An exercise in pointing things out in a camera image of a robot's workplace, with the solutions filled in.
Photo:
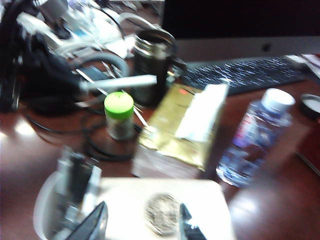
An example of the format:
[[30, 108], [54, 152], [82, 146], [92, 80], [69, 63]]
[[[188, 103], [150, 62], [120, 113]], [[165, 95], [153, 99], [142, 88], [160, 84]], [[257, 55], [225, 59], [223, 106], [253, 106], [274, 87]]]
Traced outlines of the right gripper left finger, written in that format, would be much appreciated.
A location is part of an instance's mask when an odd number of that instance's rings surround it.
[[108, 223], [108, 206], [101, 201], [92, 212], [71, 232], [68, 240], [105, 240]]

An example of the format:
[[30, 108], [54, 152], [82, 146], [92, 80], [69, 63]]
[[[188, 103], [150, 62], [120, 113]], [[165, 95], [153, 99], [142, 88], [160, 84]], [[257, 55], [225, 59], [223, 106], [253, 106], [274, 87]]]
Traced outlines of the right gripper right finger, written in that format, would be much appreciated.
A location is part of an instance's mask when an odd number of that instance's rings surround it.
[[190, 214], [185, 204], [179, 206], [179, 233], [181, 240], [206, 240], [195, 219]]

